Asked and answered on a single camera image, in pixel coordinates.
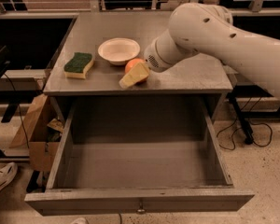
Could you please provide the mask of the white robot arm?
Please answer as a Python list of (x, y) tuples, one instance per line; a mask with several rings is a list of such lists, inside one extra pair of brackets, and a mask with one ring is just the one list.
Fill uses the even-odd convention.
[(203, 53), (212, 56), (280, 101), (280, 40), (241, 30), (221, 6), (187, 3), (176, 8), (168, 27), (147, 46), (144, 61), (120, 80), (128, 89), (180, 61)]

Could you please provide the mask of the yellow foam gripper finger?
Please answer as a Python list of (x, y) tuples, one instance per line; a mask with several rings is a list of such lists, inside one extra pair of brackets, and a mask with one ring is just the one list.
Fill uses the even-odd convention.
[(139, 83), (139, 80), (142, 79), (141, 76), (142, 71), (143, 71), (142, 64), (139, 63), (128, 74), (125, 73), (123, 78), (119, 81), (120, 86), (123, 89), (128, 89), (131, 86)]

